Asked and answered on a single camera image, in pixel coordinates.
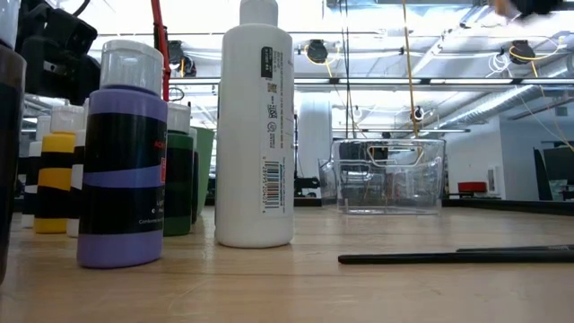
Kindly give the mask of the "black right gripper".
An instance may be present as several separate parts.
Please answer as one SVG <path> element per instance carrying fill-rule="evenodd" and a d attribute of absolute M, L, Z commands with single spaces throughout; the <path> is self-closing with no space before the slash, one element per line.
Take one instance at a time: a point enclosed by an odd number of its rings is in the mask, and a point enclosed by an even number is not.
<path fill-rule="evenodd" d="M 523 16 L 531 14 L 546 15 L 564 3 L 563 0 L 510 0 L 510 2 Z"/>

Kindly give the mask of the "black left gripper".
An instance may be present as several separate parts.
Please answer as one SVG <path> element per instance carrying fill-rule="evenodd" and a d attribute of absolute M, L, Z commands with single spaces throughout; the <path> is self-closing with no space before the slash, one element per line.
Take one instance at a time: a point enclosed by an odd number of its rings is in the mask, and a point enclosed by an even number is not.
<path fill-rule="evenodd" d="M 100 88 L 100 63 L 88 55 L 98 33 L 62 9 L 21 9 L 21 56 L 27 62 L 25 91 L 82 105 Z"/>

